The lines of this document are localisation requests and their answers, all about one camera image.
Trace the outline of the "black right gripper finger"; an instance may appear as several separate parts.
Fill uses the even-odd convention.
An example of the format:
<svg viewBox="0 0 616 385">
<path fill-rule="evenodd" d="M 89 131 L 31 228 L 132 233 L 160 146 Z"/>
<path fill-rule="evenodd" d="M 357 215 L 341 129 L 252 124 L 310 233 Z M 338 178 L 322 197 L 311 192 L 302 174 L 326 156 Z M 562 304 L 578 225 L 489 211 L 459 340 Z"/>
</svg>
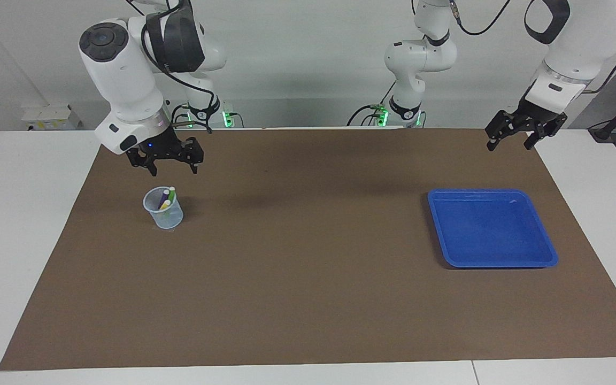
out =
<svg viewBox="0 0 616 385">
<path fill-rule="evenodd" d="M 142 151 L 140 147 L 133 147 L 126 151 L 127 158 L 132 167 L 147 169 L 152 177 L 157 176 L 156 158 L 157 152 Z"/>
<path fill-rule="evenodd" d="M 202 146 L 195 137 L 190 137 L 181 142 L 181 151 L 179 152 L 179 160 L 190 166 L 193 174 L 198 173 L 198 167 L 204 161 L 204 151 Z"/>
</svg>

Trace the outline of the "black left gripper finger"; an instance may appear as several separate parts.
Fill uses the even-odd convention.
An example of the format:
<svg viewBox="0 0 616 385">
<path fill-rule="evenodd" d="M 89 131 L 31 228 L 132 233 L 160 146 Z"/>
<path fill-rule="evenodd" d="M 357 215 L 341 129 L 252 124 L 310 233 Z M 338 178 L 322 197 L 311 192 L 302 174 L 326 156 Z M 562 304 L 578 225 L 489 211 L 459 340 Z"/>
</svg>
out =
<svg viewBox="0 0 616 385">
<path fill-rule="evenodd" d="M 486 126 L 487 149 L 494 151 L 499 142 L 520 131 L 522 116 L 499 110 Z"/>
<path fill-rule="evenodd" d="M 537 124 L 535 131 L 524 141 L 524 147 L 531 150 L 542 139 L 555 136 L 560 130 L 560 120 L 552 120 L 547 124 Z"/>
</svg>

